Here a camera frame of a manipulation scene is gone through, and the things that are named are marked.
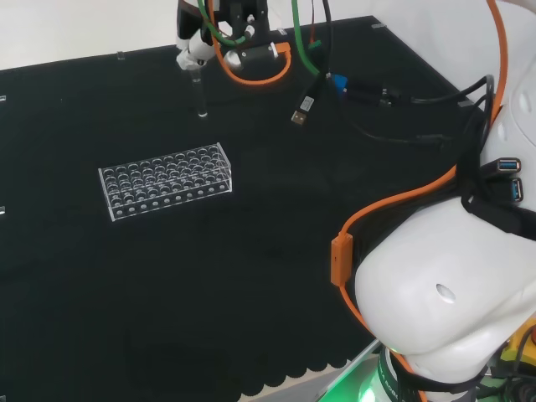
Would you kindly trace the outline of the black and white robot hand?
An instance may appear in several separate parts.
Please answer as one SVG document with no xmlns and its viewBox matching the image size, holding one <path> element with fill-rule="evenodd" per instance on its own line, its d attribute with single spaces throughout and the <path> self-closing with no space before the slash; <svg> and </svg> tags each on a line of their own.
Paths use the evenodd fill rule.
<svg viewBox="0 0 536 402">
<path fill-rule="evenodd" d="M 217 54 L 232 71 L 290 59 L 289 44 L 271 39 L 266 1 L 179 1 L 176 25 L 181 70 L 200 70 Z"/>
</svg>

